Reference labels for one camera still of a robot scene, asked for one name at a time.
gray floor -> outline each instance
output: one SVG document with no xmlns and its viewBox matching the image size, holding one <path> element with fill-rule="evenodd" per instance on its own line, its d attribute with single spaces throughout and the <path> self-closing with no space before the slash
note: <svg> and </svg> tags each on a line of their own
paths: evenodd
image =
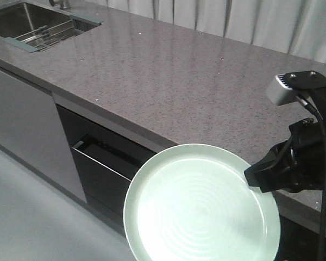
<svg viewBox="0 0 326 261">
<path fill-rule="evenodd" d="M 126 239 L 0 151 L 0 260 L 135 260 Z"/>
</svg>

faucet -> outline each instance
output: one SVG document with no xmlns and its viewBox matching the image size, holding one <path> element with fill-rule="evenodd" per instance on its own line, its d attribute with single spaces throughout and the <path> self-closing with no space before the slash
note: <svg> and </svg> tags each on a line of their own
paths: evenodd
<svg viewBox="0 0 326 261">
<path fill-rule="evenodd" d="M 60 9 L 69 9 L 70 4 L 69 0 L 49 0 L 51 6 L 55 6 L 56 4 L 60 5 Z"/>
</svg>

dish rack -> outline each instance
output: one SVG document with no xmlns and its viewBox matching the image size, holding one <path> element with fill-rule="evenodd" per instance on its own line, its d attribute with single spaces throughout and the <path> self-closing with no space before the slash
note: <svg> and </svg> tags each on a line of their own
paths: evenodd
<svg viewBox="0 0 326 261">
<path fill-rule="evenodd" d="M 70 15 L 70 20 L 56 26 L 41 26 L 15 38 L 7 37 L 4 40 L 28 52 L 44 51 L 66 39 L 93 29 L 101 23 L 101 21 L 90 20 L 79 15 Z"/>
</svg>

white curtain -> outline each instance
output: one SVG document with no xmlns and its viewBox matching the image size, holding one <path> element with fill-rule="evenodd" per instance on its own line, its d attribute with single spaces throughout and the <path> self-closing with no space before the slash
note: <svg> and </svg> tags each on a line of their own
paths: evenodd
<svg viewBox="0 0 326 261">
<path fill-rule="evenodd" d="M 326 0 L 87 0 L 326 63 Z"/>
</svg>

light green plate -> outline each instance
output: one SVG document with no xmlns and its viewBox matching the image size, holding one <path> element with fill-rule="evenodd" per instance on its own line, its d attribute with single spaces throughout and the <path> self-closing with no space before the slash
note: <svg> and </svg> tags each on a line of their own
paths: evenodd
<svg viewBox="0 0 326 261">
<path fill-rule="evenodd" d="M 138 261 L 271 261 L 278 208 L 250 188 L 249 164 L 218 147 L 164 150 L 139 169 L 124 204 L 124 228 Z"/>
</svg>

